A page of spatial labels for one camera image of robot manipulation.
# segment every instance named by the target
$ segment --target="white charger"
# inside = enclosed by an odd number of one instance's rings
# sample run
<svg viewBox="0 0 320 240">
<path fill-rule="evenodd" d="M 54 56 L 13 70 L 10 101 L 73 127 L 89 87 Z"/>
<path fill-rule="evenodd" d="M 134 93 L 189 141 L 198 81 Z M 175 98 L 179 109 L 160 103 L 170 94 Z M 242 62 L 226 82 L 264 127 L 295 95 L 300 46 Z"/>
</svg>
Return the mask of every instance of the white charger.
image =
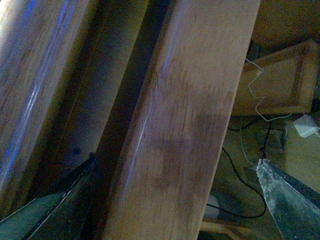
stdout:
<svg viewBox="0 0 320 240">
<path fill-rule="evenodd" d="M 318 123 L 308 114 L 304 114 L 299 119 L 293 122 L 295 129 L 303 138 L 307 138 L 312 134 L 317 134 L 320 129 Z"/>
</svg>

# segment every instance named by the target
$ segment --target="wooden frame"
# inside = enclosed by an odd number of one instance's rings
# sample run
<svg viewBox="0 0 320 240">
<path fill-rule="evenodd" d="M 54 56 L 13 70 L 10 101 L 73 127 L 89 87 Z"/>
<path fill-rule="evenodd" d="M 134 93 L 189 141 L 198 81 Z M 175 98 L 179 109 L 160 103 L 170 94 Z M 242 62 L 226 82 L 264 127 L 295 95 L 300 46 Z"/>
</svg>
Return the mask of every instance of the wooden frame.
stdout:
<svg viewBox="0 0 320 240">
<path fill-rule="evenodd" d="M 257 97 L 264 97 L 262 114 L 309 113 L 319 70 L 319 46 L 308 40 L 254 61 L 264 73 L 251 85 Z M 233 116 L 256 115 L 255 99 L 248 84 L 259 70 L 251 63 L 243 68 L 232 110 Z"/>
<path fill-rule="evenodd" d="M 232 226 L 208 221 L 201 222 L 200 231 L 228 235 L 233 240 L 242 240 L 244 239 L 242 235 L 247 235 L 252 232 L 251 229 L 246 227 Z"/>
<path fill-rule="evenodd" d="M 170 6 L 105 206 L 102 239 L 197 238 L 259 3 Z"/>
</svg>

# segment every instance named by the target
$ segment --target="wooden box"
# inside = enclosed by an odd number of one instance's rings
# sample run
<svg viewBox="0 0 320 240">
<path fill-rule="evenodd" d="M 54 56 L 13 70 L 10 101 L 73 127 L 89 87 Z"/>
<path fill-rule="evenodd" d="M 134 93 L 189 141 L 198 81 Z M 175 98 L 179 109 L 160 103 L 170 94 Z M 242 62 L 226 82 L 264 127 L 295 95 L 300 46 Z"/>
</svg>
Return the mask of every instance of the wooden box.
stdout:
<svg viewBox="0 0 320 240">
<path fill-rule="evenodd" d="M 262 75 L 251 84 L 256 97 L 266 97 L 258 106 L 264 115 L 308 113 L 319 69 L 319 46 L 308 40 L 281 51 L 258 58 Z M 246 62 L 237 89 L 232 115 L 257 115 L 261 99 L 253 98 L 248 84 L 259 69 Z"/>
</svg>

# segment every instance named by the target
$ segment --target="black cable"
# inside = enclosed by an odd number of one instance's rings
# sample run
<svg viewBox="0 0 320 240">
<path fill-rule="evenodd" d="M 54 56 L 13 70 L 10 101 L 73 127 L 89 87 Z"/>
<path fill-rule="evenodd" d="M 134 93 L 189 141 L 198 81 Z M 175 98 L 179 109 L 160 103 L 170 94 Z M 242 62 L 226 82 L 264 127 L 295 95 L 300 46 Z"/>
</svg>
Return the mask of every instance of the black cable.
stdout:
<svg viewBox="0 0 320 240">
<path fill-rule="evenodd" d="M 260 151 L 262 152 L 262 159 L 266 159 L 267 156 L 266 156 L 266 146 L 267 146 L 267 141 L 268 141 L 268 138 L 269 138 L 269 134 L 270 134 L 270 130 L 272 128 L 272 122 L 270 121 L 269 122 L 269 128 L 268 128 L 268 131 L 266 132 L 266 135 L 265 135 L 265 138 L 264 138 L 264 141 L 263 141 L 263 145 L 262 147 L 260 148 Z"/>
<path fill-rule="evenodd" d="M 241 127 L 241 128 L 234 129 L 234 128 L 228 127 L 228 129 L 229 129 L 230 131 L 239 132 L 240 130 L 244 130 L 244 129 L 250 127 L 252 124 L 254 124 L 255 122 L 257 122 L 257 121 L 259 121 L 259 120 L 261 120 L 261 118 L 257 118 L 257 119 L 255 119 L 255 120 L 249 122 L 247 125 L 245 125 L 245 126 L 243 126 L 243 127 Z"/>
<path fill-rule="evenodd" d="M 249 44 L 248 50 L 246 51 L 247 55 L 249 54 L 253 44 L 254 44 L 254 41 L 250 40 L 250 44 Z"/>
<path fill-rule="evenodd" d="M 235 175 L 238 177 L 238 179 L 240 180 L 240 182 L 242 182 L 244 185 L 246 185 L 246 186 L 247 186 L 248 188 L 250 188 L 251 190 L 255 191 L 255 192 L 260 196 L 260 198 L 261 198 L 262 201 L 263 201 L 264 209 L 263 209 L 263 212 L 260 213 L 259 215 L 244 216 L 244 215 L 240 215 L 240 214 L 237 214 L 237 213 L 234 213 L 234 212 L 230 212 L 230 211 L 228 211 L 228 210 L 225 210 L 225 209 L 223 209 L 223 208 L 221 208 L 221 207 L 218 207 L 218 206 L 215 206 L 215 205 L 212 205 L 212 204 L 209 204 L 209 203 L 207 203 L 207 206 L 212 207 L 212 208 L 215 208 L 215 209 L 219 209 L 219 210 L 221 210 L 221 211 L 223 211 L 223 212 L 226 212 L 226 213 L 228 213 L 228 214 L 230 214 L 230 215 L 233 215 L 233 216 L 235 216 L 235 217 L 242 218 L 242 219 L 257 219 L 257 218 L 262 217 L 262 216 L 266 213 L 266 211 L 267 211 L 267 203 L 266 203 L 266 200 L 265 200 L 264 196 L 263 196 L 258 190 L 256 190 L 254 187 L 250 186 L 249 184 L 247 184 L 245 181 L 242 180 L 242 178 L 240 177 L 240 175 L 239 175 L 239 173 L 238 173 L 238 171 L 237 171 L 237 169 L 236 169 L 236 167 L 235 167 L 235 165 L 234 165 L 234 163 L 233 163 L 233 161 L 232 161 L 229 153 L 227 153 L 227 151 L 226 151 L 224 148 L 222 148 L 222 150 L 224 151 L 224 153 L 225 153 L 225 154 L 227 155 L 227 157 L 229 158 L 230 163 L 231 163 L 232 168 L 233 168 L 233 171 L 234 171 Z"/>
</svg>

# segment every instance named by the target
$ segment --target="wooden plank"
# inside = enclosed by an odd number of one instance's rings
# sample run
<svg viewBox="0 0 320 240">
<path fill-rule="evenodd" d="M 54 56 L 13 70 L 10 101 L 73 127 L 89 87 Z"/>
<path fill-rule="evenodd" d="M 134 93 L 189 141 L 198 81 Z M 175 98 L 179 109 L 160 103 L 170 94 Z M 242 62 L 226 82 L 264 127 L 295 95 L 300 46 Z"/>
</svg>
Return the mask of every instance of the wooden plank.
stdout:
<svg viewBox="0 0 320 240">
<path fill-rule="evenodd" d="M 215 222 L 202 221 L 200 231 L 209 233 L 226 234 L 232 239 L 241 239 L 239 235 L 247 235 L 252 232 L 250 228 L 232 226 Z"/>
<path fill-rule="evenodd" d="M 308 40 L 254 61 L 263 74 L 251 84 L 262 114 L 308 113 L 311 110 L 319 70 L 319 46 Z M 261 98 L 254 98 L 248 84 L 260 70 L 246 63 L 232 110 L 233 116 L 257 115 Z"/>
<path fill-rule="evenodd" d="M 102 239 L 197 238 L 259 2 L 170 6 L 120 155 Z"/>
<path fill-rule="evenodd" d="M 103 12 L 94 21 L 97 31 L 88 36 L 91 44 L 77 63 L 42 156 L 44 164 L 34 181 L 37 194 L 61 179 L 52 166 L 60 164 L 70 171 L 96 152 L 147 5 L 148 0 L 111 0 L 99 5 Z"/>
<path fill-rule="evenodd" d="M 94 239 L 100 240 L 107 219 L 105 202 L 116 172 L 142 85 L 167 13 L 169 0 L 150 0 L 135 41 L 121 85 L 100 139 L 96 156 L 100 160 L 100 185 L 92 208 Z"/>
<path fill-rule="evenodd" d="M 0 218 L 12 211 L 40 132 L 55 116 L 60 99 L 52 99 L 65 91 L 93 2 L 0 1 Z"/>
</svg>

